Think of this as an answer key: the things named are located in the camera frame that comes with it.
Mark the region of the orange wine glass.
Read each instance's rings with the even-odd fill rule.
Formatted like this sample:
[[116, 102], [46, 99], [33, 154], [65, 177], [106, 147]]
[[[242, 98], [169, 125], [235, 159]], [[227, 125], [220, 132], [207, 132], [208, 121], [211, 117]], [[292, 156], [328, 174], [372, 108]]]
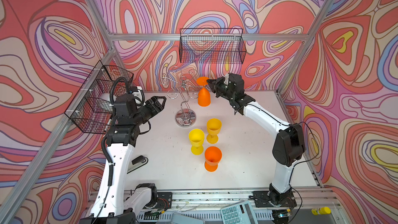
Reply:
[[210, 146], [205, 151], [205, 169], [208, 172], [214, 172], [222, 159], [222, 152], [216, 146]]
[[208, 78], [203, 76], [197, 79], [197, 84], [201, 87], [201, 90], [198, 93], [198, 104], [201, 107], [207, 107], [211, 104], [210, 93], [206, 89], [208, 85]]

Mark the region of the dark yellow wine glass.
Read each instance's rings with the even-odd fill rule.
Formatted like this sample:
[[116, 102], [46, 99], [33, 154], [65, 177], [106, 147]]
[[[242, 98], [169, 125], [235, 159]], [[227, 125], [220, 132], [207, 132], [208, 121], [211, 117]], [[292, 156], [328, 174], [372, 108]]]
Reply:
[[213, 118], [207, 121], [206, 124], [208, 135], [206, 140], [210, 144], [218, 142], [218, 134], [220, 133], [222, 122], [219, 119]]

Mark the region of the light yellow wine glass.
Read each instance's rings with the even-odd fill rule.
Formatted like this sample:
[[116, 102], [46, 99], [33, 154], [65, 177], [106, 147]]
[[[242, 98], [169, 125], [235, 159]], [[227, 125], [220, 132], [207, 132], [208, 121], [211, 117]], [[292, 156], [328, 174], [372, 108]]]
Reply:
[[205, 139], [205, 134], [201, 129], [193, 129], [189, 132], [189, 141], [191, 144], [191, 152], [194, 155], [201, 155], [204, 148], [203, 143]]

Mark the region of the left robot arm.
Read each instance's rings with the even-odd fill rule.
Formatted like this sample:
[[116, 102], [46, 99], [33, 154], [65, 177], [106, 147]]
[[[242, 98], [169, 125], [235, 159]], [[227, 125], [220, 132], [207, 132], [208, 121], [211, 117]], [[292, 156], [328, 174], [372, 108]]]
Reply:
[[127, 171], [137, 139], [143, 132], [141, 125], [162, 112], [166, 97], [137, 96], [140, 89], [130, 89], [125, 77], [117, 78], [109, 92], [113, 107], [110, 127], [101, 140], [101, 150], [106, 158], [101, 185], [94, 204], [82, 218], [81, 224], [134, 224], [146, 207], [157, 204], [154, 183], [139, 184], [129, 198], [124, 197]]

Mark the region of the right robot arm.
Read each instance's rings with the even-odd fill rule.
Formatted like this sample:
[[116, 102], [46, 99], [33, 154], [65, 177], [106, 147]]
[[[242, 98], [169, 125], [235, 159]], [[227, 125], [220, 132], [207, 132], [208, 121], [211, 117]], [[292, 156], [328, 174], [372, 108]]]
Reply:
[[250, 118], [271, 135], [276, 168], [266, 198], [272, 206], [281, 206], [292, 193], [294, 167], [306, 151], [302, 126], [283, 121], [264, 109], [245, 93], [244, 80], [238, 74], [229, 73], [224, 77], [208, 79], [207, 84], [216, 97], [229, 101], [234, 113]]

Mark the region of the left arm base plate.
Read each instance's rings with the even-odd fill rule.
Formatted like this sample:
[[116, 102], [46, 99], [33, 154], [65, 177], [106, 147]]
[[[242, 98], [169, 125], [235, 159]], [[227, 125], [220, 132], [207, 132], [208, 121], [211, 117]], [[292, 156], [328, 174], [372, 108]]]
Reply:
[[167, 210], [172, 207], [173, 193], [172, 192], [159, 192], [157, 193], [157, 200], [150, 203], [145, 209], [157, 209], [158, 211]]

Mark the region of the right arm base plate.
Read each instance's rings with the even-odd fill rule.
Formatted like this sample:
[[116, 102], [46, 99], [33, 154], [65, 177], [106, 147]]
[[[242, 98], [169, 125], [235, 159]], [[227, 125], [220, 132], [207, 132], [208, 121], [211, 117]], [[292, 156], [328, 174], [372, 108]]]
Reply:
[[290, 190], [287, 194], [282, 195], [277, 203], [272, 203], [269, 191], [253, 191], [252, 195], [249, 195], [249, 199], [253, 200], [257, 208], [267, 208], [267, 207], [285, 207], [285, 208], [295, 208], [297, 202], [293, 192]]

